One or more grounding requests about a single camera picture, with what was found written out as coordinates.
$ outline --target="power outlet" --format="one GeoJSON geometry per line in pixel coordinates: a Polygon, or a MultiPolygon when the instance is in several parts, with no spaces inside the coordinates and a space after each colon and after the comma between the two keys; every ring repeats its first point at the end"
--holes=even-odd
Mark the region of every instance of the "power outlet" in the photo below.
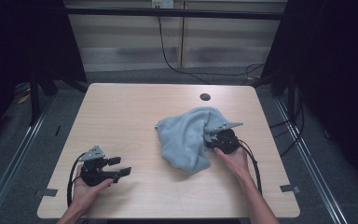
{"type": "Polygon", "coordinates": [[[163,0],[162,7],[163,8],[173,8],[173,0],[163,0]]]}
{"type": "Polygon", "coordinates": [[[152,0],[152,8],[162,8],[162,0],[152,0]]]}

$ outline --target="gray floor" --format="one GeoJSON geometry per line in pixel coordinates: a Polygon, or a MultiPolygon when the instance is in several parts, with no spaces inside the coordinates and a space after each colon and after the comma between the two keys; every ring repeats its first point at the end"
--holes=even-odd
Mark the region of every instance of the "gray floor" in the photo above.
{"type": "MultiPolygon", "coordinates": [[[[240,73],[243,67],[234,68],[193,68],[192,72],[214,73],[240,73]]],[[[256,77],[261,70],[252,74],[256,77]]],[[[244,81],[244,76],[221,77],[198,75],[212,84],[239,85],[244,81]]],[[[93,82],[130,82],[130,83],[183,83],[203,84],[192,76],[177,74],[169,69],[157,70],[133,70],[117,72],[88,73],[89,83],[93,82]]],[[[44,122],[34,139],[20,171],[14,178],[6,198],[0,206],[0,223],[55,223],[56,220],[43,220],[37,217],[36,211],[40,204],[40,198],[34,196],[39,189],[44,189],[49,182],[52,171],[60,156],[65,140],[76,118],[76,113],[84,98],[84,93],[76,91],[65,84],[58,83],[59,92],[52,99],[44,122]]],[[[257,88],[261,105],[270,125],[282,121],[282,115],[276,104],[276,100],[285,97],[274,97],[270,94],[269,86],[257,88]]],[[[5,172],[7,165],[21,143],[28,130],[30,121],[30,102],[22,105],[16,102],[22,92],[16,95],[16,99],[8,109],[0,124],[0,176],[5,172]]],[[[358,174],[342,157],[339,147],[334,140],[327,139],[324,135],[324,127],[317,118],[305,108],[305,128],[303,137],[316,160],[326,183],[339,202],[342,212],[348,223],[358,223],[358,174]]],[[[273,135],[286,132],[285,125],[272,128],[273,135]]],[[[286,150],[293,139],[289,133],[284,133],[275,138],[280,152],[286,150]]],[[[305,163],[296,147],[293,147],[284,157],[283,165],[289,176],[290,182],[301,190],[296,195],[301,214],[297,218],[280,219],[281,223],[334,223],[324,204],[323,198],[315,187],[305,163]]],[[[130,223],[143,223],[142,221],[130,221],[130,223]]]]}

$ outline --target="cloth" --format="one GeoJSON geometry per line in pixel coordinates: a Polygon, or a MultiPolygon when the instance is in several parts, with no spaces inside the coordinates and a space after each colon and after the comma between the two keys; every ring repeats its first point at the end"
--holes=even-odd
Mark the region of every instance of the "cloth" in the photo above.
{"type": "Polygon", "coordinates": [[[203,135],[228,121],[214,107],[197,107],[185,114],[162,119],[156,130],[161,143],[161,155],[173,167],[195,174],[211,164],[205,156],[203,135]]]}

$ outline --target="table surface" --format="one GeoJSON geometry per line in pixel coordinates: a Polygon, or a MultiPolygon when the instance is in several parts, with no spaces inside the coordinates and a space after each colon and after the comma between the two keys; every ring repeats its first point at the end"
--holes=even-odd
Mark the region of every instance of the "table surface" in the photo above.
{"type": "MultiPolygon", "coordinates": [[[[240,186],[225,164],[207,152],[211,167],[194,175],[173,168],[160,154],[155,125],[198,106],[218,108],[258,161],[263,195],[277,217],[297,217],[299,208],[288,185],[281,158],[261,104],[252,87],[102,84],[89,86],[37,214],[59,218],[66,210],[66,187],[76,158],[98,145],[107,158],[121,164],[105,171],[132,167],[131,175],[102,191],[86,214],[90,218],[238,218],[248,217],[240,186]],[[211,100],[202,101],[208,93],[211,100]]],[[[249,161],[255,180],[254,169],[249,161]]]]}

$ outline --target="wire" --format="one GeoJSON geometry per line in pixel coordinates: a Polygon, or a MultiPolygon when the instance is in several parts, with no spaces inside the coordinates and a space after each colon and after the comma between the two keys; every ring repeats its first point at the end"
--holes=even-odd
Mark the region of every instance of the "wire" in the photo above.
{"type": "Polygon", "coordinates": [[[17,85],[17,86],[14,88],[14,90],[16,91],[16,90],[18,90],[19,88],[22,88],[22,87],[24,87],[24,86],[27,85],[27,84],[28,84],[27,82],[20,83],[19,85],[17,85]]]}
{"type": "Polygon", "coordinates": [[[74,165],[72,166],[72,170],[71,170],[71,174],[69,174],[69,181],[68,181],[68,188],[66,189],[66,201],[68,203],[68,207],[69,205],[71,205],[72,203],[72,186],[74,185],[74,181],[76,180],[76,178],[74,180],[72,180],[73,176],[74,176],[74,171],[77,165],[78,160],[80,159],[80,157],[82,157],[84,154],[86,153],[82,153],[75,161],[74,165]]]}
{"type": "Polygon", "coordinates": [[[240,147],[246,151],[246,153],[249,155],[249,158],[251,158],[251,160],[252,160],[252,164],[255,168],[255,178],[257,180],[257,188],[258,188],[258,191],[260,191],[260,194],[263,194],[263,190],[261,188],[260,171],[258,170],[257,160],[255,159],[255,156],[254,156],[251,148],[248,146],[248,144],[246,144],[244,141],[242,141],[240,139],[239,139],[239,142],[244,143],[247,146],[247,148],[246,148],[242,144],[240,144],[240,147]]]}
{"type": "Polygon", "coordinates": [[[75,181],[79,178],[80,176],[77,176],[74,180],[72,180],[72,183],[75,183],[75,181]]]}
{"type": "MultiPolygon", "coordinates": [[[[295,119],[297,118],[298,114],[301,112],[301,109],[302,109],[302,100],[304,99],[304,97],[301,96],[300,94],[300,91],[297,92],[298,94],[298,103],[297,103],[297,109],[296,109],[296,113],[295,113],[295,119]]],[[[279,122],[279,123],[276,123],[276,124],[272,124],[272,125],[269,125],[270,129],[271,128],[276,128],[276,127],[279,127],[287,122],[290,122],[289,119],[286,119],[282,122],[279,122]]]]}
{"type": "Polygon", "coordinates": [[[281,153],[281,155],[280,155],[281,157],[283,157],[298,142],[298,140],[300,139],[301,134],[302,134],[302,132],[304,130],[305,117],[304,117],[304,108],[303,108],[303,105],[302,105],[303,98],[300,95],[298,95],[298,97],[299,97],[298,98],[298,100],[299,100],[298,104],[301,107],[301,128],[300,128],[300,131],[298,132],[298,134],[296,135],[295,141],[283,153],[281,153]]]}
{"type": "Polygon", "coordinates": [[[260,194],[263,194],[263,189],[261,188],[260,171],[258,170],[257,160],[255,159],[253,151],[251,150],[249,145],[246,142],[238,139],[237,137],[234,137],[234,139],[236,139],[236,140],[233,140],[233,139],[231,139],[227,136],[223,136],[223,135],[220,135],[219,137],[226,138],[229,142],[237,143],[239,147],[241,147],[243,150],[245,150],[245,152],[248,154],[249,158],[252,160],[252,164],[255,168],[255,178],[257,181],[258,191],[260,192],[260,194]]]}
{"type": "Polygon", "coordinates": [[[277,137],[282,136],[282,135],[284,135],[284,134],[286,134],[288,132],[289,132],[289,130],[287,129],[286,131],[284,131],[282,133],[278,133],[277,135],[273,136],[273,138],[277,138],[277,137]]]}
{"type": "Polygon", "coordinates": [[[164,56],[164,61],[165,63],[175,72],[177,73],[180,73],[180,74],[184,74],[184,75],[189,75],[189,76],[192,76],[196,79],[198,79],[199,81],[201,82],[204,82],[206,84],[209,84],[209,85],[212,85],[212,83],[208,82],[208,81],[205,81],[203,80],[202,78],[200,77],[197,77],[195,75],[209,75],[209,76],[224,76],[224,77],[238,77],[238,76],[244,76],[246,75],[246,79],[245,81],[243,81],[241,83],[241,85],[243,85],[243,83],[245,83],[248,78],[249,78],[249,74],[252,73],[254,70],[256,70],[258,67],[264,65],[263,63],[254,63],[254,64],[250,64],[248,66],[246,66],[246,71],[243,72],[243,73],[238,73],[238,74],[223,74],[223,73],[204,73],[204,72],[193,72],[193,73],[190,73],[190,72],[184,72],[184,71],[180,71],[180,70],[177,70],[175,68],[173,68],[170,63],[168,62],[167,60],[167,56],[165,54],[165,48],[164,48],[164,41],[163,41],[163,38],[162,38],[162,25],[161,25],[161,17],[158,17],[158,29],[159,29],[159,37],[160,37],[160,40],[161,40],[161,48],[162,48],[162,54],[164,56]],[[251,71],[248,71],[249,67],[251,66],[256,66],[256,68],[252,69],[251,71]]]}

